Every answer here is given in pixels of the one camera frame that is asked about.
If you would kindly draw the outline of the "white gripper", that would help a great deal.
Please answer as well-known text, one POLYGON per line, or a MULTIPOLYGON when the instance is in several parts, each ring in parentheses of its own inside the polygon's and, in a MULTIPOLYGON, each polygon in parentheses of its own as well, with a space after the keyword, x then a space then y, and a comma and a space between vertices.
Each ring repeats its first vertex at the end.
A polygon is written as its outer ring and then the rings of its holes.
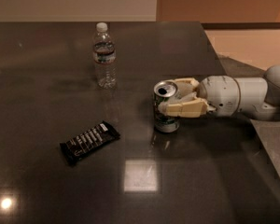
POLYGON ((227 76, 210 76, 201 82, 194 77, 170 79, 180 89, 181 99, 161 102, 158 111, 164 116, 198 118, 202 115, 230 117, 238 108, 239 87, 227 76))

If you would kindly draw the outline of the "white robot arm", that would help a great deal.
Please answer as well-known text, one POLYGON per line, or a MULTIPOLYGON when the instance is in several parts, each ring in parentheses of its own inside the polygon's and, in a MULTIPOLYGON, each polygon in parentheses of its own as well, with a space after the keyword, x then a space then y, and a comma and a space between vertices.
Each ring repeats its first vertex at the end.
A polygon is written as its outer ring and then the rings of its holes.
POLYGON ((262 77, 210 76, 172 81, 178 96, 157 105, 169 117, 198 118, 204 115, 280 120, 280 65, 267 69, 262 77))

